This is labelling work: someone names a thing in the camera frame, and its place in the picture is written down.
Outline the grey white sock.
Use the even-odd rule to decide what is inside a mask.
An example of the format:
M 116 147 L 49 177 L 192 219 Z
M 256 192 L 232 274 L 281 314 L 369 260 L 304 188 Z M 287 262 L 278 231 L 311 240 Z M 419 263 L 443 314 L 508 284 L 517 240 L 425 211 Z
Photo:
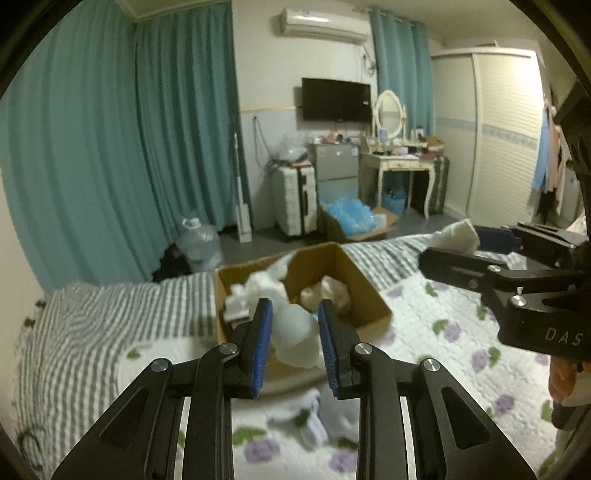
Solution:
M 470 219 L 452 223 L 435 232 L 430 241 L 431 248 L 463 254 L 476 252 L 480 244 L 479 235 Z

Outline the white and green plush toy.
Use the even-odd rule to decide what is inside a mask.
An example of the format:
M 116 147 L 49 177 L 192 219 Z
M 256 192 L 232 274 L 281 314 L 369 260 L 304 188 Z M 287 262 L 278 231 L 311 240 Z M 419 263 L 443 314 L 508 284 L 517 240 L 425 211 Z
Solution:
M 290 427 L 305 449 L 344 442 L 356 448 L 360 438 L 360 400 L 338 400 L 328 386 L 311 388 L 273 408 L 270 424 Z

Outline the beige plush toy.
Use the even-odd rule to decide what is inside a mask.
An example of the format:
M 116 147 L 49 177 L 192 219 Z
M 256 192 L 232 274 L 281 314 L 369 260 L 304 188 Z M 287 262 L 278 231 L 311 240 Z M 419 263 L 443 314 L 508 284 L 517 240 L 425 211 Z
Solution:
M 311 313 L 318 312 L 318 305 L 322 300 L 331 300 L 339 314 L 349 313 L 352 308 L 349 288 L 345 283 L 330 276 L 324 276 L 321 281 L 301 290 L 301 306 Z

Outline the dark striped suitcase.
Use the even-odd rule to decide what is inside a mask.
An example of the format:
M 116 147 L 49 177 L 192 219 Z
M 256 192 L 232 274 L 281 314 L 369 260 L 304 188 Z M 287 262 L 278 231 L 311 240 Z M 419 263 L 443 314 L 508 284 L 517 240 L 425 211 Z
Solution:
M 444 211 L 450 170 L 450 160 L 439 156 L 434 160 L 435 183 L 430 196 L 429 212 L 442 214 Z

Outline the grey checked bed sheet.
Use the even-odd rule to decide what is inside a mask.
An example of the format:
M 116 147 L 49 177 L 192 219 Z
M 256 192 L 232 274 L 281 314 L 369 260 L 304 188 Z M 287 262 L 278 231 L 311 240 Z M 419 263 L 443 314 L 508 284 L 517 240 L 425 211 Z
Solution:
M 163 341 L 195 352 L 216 342 L 209 273 L 159 284 L 70 284 L 55 291 L 24 331 L 15 385 L 17 445 L 33 471 L 49 478 L 75 443 Z M 356 451 L 335 442 L 310 450 L 297 422 L 304 394 L 232 404 L 239 479 L 351 479 Z

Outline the hanging clothes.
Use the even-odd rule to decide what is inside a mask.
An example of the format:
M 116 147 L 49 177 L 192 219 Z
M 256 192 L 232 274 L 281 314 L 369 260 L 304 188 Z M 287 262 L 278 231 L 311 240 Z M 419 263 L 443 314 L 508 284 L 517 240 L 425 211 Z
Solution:
M 564 157 L 565 145 L 562 128 L 555 122 L 557 108 L 552 99 L 544 95 L 542 127 L 532 191 L 539 195 L 536 223 L 546 224 L 552 213 L 561 214 L 569 158 Z

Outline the blue waste basket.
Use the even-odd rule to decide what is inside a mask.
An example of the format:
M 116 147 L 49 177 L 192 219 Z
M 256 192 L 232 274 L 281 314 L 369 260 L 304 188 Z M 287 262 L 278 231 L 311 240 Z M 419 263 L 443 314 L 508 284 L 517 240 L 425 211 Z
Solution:
M 406 210 L 407 195 L 404 188 L 389 188 L 383 192 L 381 197 L 383 208 L 397 217 L 402 217 Z

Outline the open cardboard box on bed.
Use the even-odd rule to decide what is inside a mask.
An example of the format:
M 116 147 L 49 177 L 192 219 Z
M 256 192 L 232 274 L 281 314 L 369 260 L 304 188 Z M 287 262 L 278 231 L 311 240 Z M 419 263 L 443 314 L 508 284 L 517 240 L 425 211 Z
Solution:
M 310 386 L 325 378 L 318 306 L 329 299 L 339 321 L 363 341 L 387 333 L 393 313 L 361 264 L 335 242 L 218 268 L 213 274 L 217 339 L 229 340 L 239 320 L 252 318 L 259 298 L 273 302 L 273 337 L 263 396 Z

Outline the blue plastic bags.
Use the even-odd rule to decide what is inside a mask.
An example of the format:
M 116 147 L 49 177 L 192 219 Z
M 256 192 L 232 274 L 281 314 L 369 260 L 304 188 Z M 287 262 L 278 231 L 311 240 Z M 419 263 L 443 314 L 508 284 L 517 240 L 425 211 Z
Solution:
M 329 241 L 351 243 L 382 235 L 388 227 L 388 216 L 376 213 L 354 194 L 332 203 L 322 202 L 322 216 Z

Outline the cardboard box on floor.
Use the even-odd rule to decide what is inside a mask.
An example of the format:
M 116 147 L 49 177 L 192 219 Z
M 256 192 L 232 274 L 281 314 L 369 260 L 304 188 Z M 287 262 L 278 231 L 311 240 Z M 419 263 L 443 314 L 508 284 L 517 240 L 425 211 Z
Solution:
M 384 240 L 394 231 L 399 218 L 383 207 L 360 207 L 332 215 L 322 209 L 325 233 L 329 241 L 341 244 Z

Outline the small grey fridge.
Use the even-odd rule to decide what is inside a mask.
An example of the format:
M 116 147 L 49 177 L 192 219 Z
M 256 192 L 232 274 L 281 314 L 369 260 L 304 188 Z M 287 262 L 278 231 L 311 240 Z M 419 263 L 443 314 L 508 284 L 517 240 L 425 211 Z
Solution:
M 318 201 L 332 204 L 359 190 L 359 148 L 355 144 L 311 144 Z

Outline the white hard suitcase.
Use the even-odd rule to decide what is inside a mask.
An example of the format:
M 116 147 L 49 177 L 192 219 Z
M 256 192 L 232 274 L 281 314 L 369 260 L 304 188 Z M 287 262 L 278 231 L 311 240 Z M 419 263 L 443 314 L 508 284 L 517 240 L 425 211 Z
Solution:
M 271 174 L 276 224 L 288 237 L 300 237 L 318 229 L 318 197 L 315 168 L 280 167 Z

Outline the clear water jug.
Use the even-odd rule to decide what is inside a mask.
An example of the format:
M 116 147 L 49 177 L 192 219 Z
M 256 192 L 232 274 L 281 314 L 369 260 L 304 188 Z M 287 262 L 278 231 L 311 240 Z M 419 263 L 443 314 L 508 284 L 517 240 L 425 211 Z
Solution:
M 197 217 L 182 219 L 175 244 L 192 272 L 213 271 L 222 263 L 221 240 L 215 227 Z

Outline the clear plastic bag on suitcase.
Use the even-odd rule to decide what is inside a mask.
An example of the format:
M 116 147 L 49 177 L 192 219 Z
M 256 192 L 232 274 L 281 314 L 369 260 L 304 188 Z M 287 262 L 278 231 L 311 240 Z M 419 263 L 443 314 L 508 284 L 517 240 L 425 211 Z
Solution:
M 301 135 L 283 135 L 276 147 L 276 160 L 295 164 L 308 159 L 308 137 Z

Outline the black wall television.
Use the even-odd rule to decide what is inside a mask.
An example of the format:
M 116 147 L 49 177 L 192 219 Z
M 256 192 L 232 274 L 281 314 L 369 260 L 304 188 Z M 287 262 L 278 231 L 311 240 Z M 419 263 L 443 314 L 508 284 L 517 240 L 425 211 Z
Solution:
M 304 121 L 370 123 L 373 115 L 370 85 L 303 78 L 301 79 L 301 114 Z

